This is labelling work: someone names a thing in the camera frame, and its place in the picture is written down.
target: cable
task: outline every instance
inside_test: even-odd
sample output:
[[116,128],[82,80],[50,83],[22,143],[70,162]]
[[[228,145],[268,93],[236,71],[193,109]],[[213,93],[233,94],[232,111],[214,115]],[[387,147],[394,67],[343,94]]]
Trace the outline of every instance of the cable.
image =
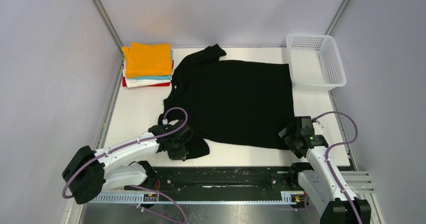
[[164,193],[162,193],[162,192],[160,192],[160,191],[156,191],[156,190],[151,190],[151,189],[148,189],[148,188],[145,188],[145,187],[141,187],[141,186],[138,186],[138,185],[131,185],[131,187],[133,187],[133,188],[137,188],[137,189],[140,189],[140,190],[146,190],[146,191],[152,191],[152,192],[155,192],[157,195],[162,195],[162,196],[164,196],[164,197],[166,197],[168,200],[170,200],[178,209],[179,209],[179,211],[180,211],[180,213],[182,213],[182,215],[183,215],[183,219],[184,219],[184,221],[178,221],[178,220],[173,220],[172,218],[170,218],[170,217],[168,217],[168,216],[165,216],[165,215],[163,215],[163,214],[161,214],[161,213],[158,213],[158,212],[156,212],[156,211],[153,211],[153,210],[150,210],[150,209],[146,209],[146,208],[143,208],[142,207],[142,211],[144,211],[144,210],[146,210],[146,211],[148,211],[148,212],[150,212],[150,213],[152,213],[152,214],[154,214],[154,215],[157,215],[157,216],[160,216],[160,217],[162,217],[162,218],[165,218],[165,219],[167,219],[167,220],[169,220],[169,221],[173,221],[173,222],[176,222],[176,223],[179,223],[179,224],[185,224],[185,223],[187,223],[188,222],[188,218],[186,217],[186,214],[185,214],[185,212],[183,211],[183,209],[180,207],[180,205],[175,201],[175,200],[173,200],[170,196],[168,196],[168,195],[166,195],[166,194],[164,194]]
[[313,118],[313,119],[312,119],[312,121],[313,121],[313,122],[316,122],[319,118],[324,117],[324,116],[326,116],[326,115],[328,115],[328,114],[339,114],[339,115],[343,115],[343,116],[347,117],[347,118],[348,118],[348,119],[352,122],[352,124],[354,125],[354,128],[355,128],[355,137],[353,138],[353,140],[351,140],[351,141],[346,141],[346,142],[341,142],[341,143],[337,143],[337,144],[333,144],[333,145],[331,145],[331,146],[330,146],[330,147],[326,150],[326,162],[327,162],[327,165],[328,165],[328,167],[329,167],[329,169],[330,169],[330,172],[331,172],[331,174],[332,174],[333,178],[335,179],[335,181],[336,181],[337,185],[339,186],[339,188],[340,188],[341,192],[343,193],[343,195],[345,195],[346,199],[349,201],[349,204],[351,205],[352,210],[353,210],[353,211],[354,211],[354,213],[355,213],[355,217],[356,217],[356,219],[357,219],[357,221],[358,221],[358,224],[362,224],[361,217],[359,216],[359,213],[358,213],[358,211],[357,211],[357,209],[356,209],[356,207],[355,207],[354,202],[351,200],[351,197],[350,197],[350,196],[349,196],[349,194],[347,193],[347,191],[346,191],[345,187],[343,186],[343,184],[340,182],[339,178],[337,177],[337,174],[336,174],[336,172],[334,171],[334,169],[333,169],[333,167],[332,167],[332,164],[331,164],[331,162],[330,162],[330,160],[329,160],[330,150],[331,150],[332,148],[334,148],[334,147],[336,147],[336,146],[339,146],[339,145],[351,144],[351,143],[353,143],[353,142],[355,142],[355,141],[357,140],[357,138],[358,138],[358,127],[357,127],[357,124],[355,123],[355,121],[354,121],[354,120],[353,120],[353,119],[352,119],[349,115],[347,115],[347,114],[345,114],[345,113],[342,113],[342,112],[340,112],[340,111],[330,111],[330,112],[325,112],[325,113],[323,113],[323,114],[321,114],[321,115],[318,115],[317,117]]
[[[162,134],[162,135],[157,135],[157,136],[152,136],[152,137],[148,137],[148,138],[144,138],[144,139],[141,139],[141,140],[135,140],[135,141],[132,141],[132,142],[128,142],[128,143],[126,143],[126,144],[124,144],[124,145],[121,145],[121,146],[118,146],[118,147],[116,147],[116,148],[114,148],[114,149],[112,149],[112,150],[110,150],[109,151],[109,153],[113,153],[113,152],[115,152],[115,151],[118,151],[118,150],[120,150],[120,149],[122,149],[122,148],[125,148],[125,147],[128,147],[128,146],[130,146],[130,145],[134,145],[134,144],[136,144],[136,143],[139,143],[139,142],[141,142],[141,141],[148,141],[148,140],[153,140],[153,139],[159,139],[159,138],[162,138],[162,137],[165,137],[165,136],[169,136],[169,135],[172,135],[172,134],[174,134],[174,133],[176,133],[176,132],[178,132],[180,129],[182,129],[184,126],[185,126],[185,124],[186,124],[186,122],[188,122],[188,113],[183,109],[183,108],[181,108],[181,107],[172,107],[172,108],[170,108],[168,111],[166,111],[166,113],[164,114],[164,118],[163,119],[166,119],[166,117],[167,117],[167,114],[170,112],[170,111],[172,111],[172,110],[175,110],[175,109],[178,109],[178,110],[181,110],[184,114],[185,114],[185,120],[183,121],[183,123],[182,123],[182,125],[181,126],[179,126],[179,127],[177,127],[175,130],[172,130],[172,131],[170,131],[170,132],[168,132],[168,133],[165,133],[165,134]],[[77,175],[79,175],[80,174],[80,172],[81,171],[83,171],[87,166],[89,166],[91,163],[93,163],[93,162],[95,162],[96,160],[98,160],[98,159],[100,159],[100,158],[102,158],[102,157],[105,157],[107,155],[107,153],[103,153],[103,154],[100,154],[100,155],[98,155],[98,156],[96,156],[96,157],[94,157],[93,159],[91,159],[91,160],[89,160],[89,161],[87,161],[84,165],[82,165],[72,176],[71,176],[71,178],[69,178],[69,180],[67,181],[67,183],[65,184],[65,186],[64,186],[64,189],[62,190],[62,197],[63,198],[65,198],[65,199],[70,199],[70,198],[73,198],[74,196],[73,195],[67,195],[66,194],[66,190],[68,189],[68,187],[69,187],[69,185],[72,183],[72,181],[77,177]],[[143,188],[143,187],[140,187],[140,186],[133,186],[134,188],[138,188],[138,189],[141,189],[141,188]],[[158,192],[158,191],[154,191],[154,192],[156,192],[157,194],[160,194],[160,195],[163,195],[164,197],[166,197],[167,199],[169,199],[170,201],[172,201],[177,207],[178,207],[178,209],[182,212],[182,214],[183,214],[183,217],[185,218],[185,222],[179,222],[179,221],[175,221],[175,220],[173,220],[173,219],[171,219],[171,218],[168,218],[168,217],[166,217],[166,216],[164,216],[164,215],[162,215],[162,214],[159,214],[159,213],[156,213],[156,212],[154,212],[154,211],[151,211],[151,210],[149,210],[149,209],[146,209],[147,211],[149,211],[149,212],[151,212],[151,213],[154,213],[154,214],[156,214],[156,215],[159,215],[159,216],[161,216],[161,217],[164,217],[164,218],[166,218],[166,219],[168,219],[168,220],[170,220],[170,221],[175,221],[175,222],[177,222],[177,223],[186,223],[187,221],[188,221],[188,219],[186,218],[186,215],[185,215],[185,213],[183,212],[183,210],[182,210],[182,208],[180,208],[180,206],[174,201],[174,200],[172,200],[169,196],[167,196],[167,195],[165,195],[165,194],[163,194],[163,193],[161,193],[161,192]]]
[[160,180],[157,180],[157,182],[158,182],[158,186],[157,186],[156,191],[158,191],[158,190],[160,189],[160,187],[161,187],[161,182],[160,182]]
[[307,201],[309,200],[309,196],[308,195],[306,195],[306,197],[305,197],[305,201],[304,201],[304,206],[305,206],[305,210],[306,210],[306,212],[307,212],[307,214],[309,215],[309,217],[310,217],[310,219],[311,220],[313,220],[313,222],[315,222],[316,224],[318,224],[318,221],[316,221],[314,218],[313,218],[313,216],[310,214],[310,212],[309,212],[309,209],[307,208]]

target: light blue towel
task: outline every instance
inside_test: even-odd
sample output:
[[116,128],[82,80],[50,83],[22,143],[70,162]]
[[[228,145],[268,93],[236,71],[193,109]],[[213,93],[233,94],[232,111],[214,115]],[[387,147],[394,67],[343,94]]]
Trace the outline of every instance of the light blue towel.
[[[171,63],[173,64],[173,50],[170,50],[170,56],[171,56]],[[149,79],[149,80],[171,80],[172,76],[171,75],[167,75],[167,76],[143,76],[143,77],[129,77],[128,79],[136,79],[136,80],[144,80],[144,79]]]

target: white towel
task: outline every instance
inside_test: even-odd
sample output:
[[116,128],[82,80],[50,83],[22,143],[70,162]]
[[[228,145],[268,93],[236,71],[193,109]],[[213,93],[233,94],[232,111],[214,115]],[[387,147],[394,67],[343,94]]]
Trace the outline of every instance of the white towel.
[[123,76],[126,79],[126,84],[127,84],[128,88],[150,86],[150,85],[154,85],[154,84],[170,82],[170,80],[168,80],[168,79],[155,80],[155,79],[131,79],[131,78],[127,78],[126,77],[126,60],[124,60]]

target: black t-shirt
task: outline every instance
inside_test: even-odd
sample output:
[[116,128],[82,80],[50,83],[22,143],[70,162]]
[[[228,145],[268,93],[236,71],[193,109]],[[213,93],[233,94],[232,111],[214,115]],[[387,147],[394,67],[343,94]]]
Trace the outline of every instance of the black t-shirt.
[[[164,112],[176,106],[188,112],[194,135],[185,145],[187,159],[209,154],[203,139],[288,149],[278,136],[294,120],[288,64],[219,61],[225,55],[218,45],[207,47],[186,56],[173,73]],[[184,119],[184,114],[173,110],[167,119]]]

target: orange towel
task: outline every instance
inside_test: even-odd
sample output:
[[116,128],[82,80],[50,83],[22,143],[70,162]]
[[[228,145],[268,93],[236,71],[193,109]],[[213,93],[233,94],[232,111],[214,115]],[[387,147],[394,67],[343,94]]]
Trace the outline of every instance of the orange towel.
[[170,67],[170,43],[145,45],[132,42],[122,47],[126,58],[126,77],[166,76]]

